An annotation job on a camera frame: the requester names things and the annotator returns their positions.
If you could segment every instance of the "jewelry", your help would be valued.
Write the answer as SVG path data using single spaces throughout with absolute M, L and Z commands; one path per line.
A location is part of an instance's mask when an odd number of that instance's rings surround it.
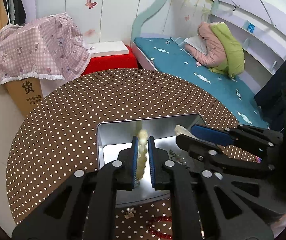
M 124 215 L 125 219 L 130 219 L 131 217 L 134 217 L 133 211 L 134 208 L 127 208 L 126 214 Z
M 150 219 L 148 221 L 148 224 L 146 225 L 146 228 L 148 229 L 148 232 L 153 234 L 153 235 L 156 235 L 159 238 L 172 239 L 172 235 L 164 234 L 164 233 L 158 232 L 158 231 L 153 229 L 153 223 L 154 222 L 160 222 L 160 221 L 170 221 L 170 222 L 172 222 L 172 217 L 159 216 L 159 217 L 154 217 L 154 218 Z
M 176 160 L 177 162 L 182 164 L 185 167 L 185 169 L 187 169 L 187 170 L 190 169 L 190 167 L 187 165 L 184 157 L 181 157 L 179 154 L 175 154 L 172 150 L 169 150 L 168 154 L 169 154 L 169 158 L 171 160 Z
M 138 134 L 139 139 L 139 153 L 138 153 L 138 162 L 136 168 L 136 180 L 139 181 L 143 178 L 144 169 L 146 167 L 146 153 L 147 153 L 147 138 L 148 134 L 146 130 L 140 130 Z

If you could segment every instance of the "hanging clothes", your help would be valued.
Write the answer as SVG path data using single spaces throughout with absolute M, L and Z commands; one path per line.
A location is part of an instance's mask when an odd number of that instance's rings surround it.
M 6 13 L 7 13 L 7 18 L 8 18 L 7 23 L 8 23 L 8 24 L 10 24 L 10 23 L 11 23 L 11 21 L 10 21 L 10 7 L 9 7 L 9 0 L 3 0 L 3 3 L 4 3 L 4 6 L 5 6 Z
M 25 23 L 26 14 L 25 14 L 22 0 L 13 0 L 13 3 L 14 3 L 14 10 L 15 10 L 14 24 L 23 25 Z
M 8 0 L 3 0 L 3 3 L 4 3 L 5 10 L 6 10 L 6 14 L 9 15 Z
M 9 0 L 9 9 L 10 9 L 10 22 L 14 24 L 15 21 L 15 8 L 14 8 L 14 1 Z
M 3 0 L 0 0 L 0 30 L 7 25 L 8 16 L 4 6 Z

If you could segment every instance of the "green hood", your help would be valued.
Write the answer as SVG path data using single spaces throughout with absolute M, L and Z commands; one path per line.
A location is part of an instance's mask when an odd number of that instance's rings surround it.
M 245 62 L 242 45 L 234 38 L 225 23 L 211 25 L 210 28 L 222 43 L 227 57 L 227 61 L 216 68 L 210 68 L 210 70 L 234 78 L 244 71 Z

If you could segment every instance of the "cardboard box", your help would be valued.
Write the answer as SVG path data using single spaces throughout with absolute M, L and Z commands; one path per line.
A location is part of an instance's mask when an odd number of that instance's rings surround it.
M 7 82 L 4 85 L 24 116 L 43 100 L 40 80 L 35 77 Z

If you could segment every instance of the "teal mattress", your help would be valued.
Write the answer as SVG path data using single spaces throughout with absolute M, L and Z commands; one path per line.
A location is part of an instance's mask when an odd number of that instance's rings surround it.
M 182 50 L 171 39 L 136 38 L 135 44 L 154 63 L 156 69 L 187 80 L 217 98 L 242 124 L 267 128 L 260 117 L 254 93 L 239 78 L 212 73 Z

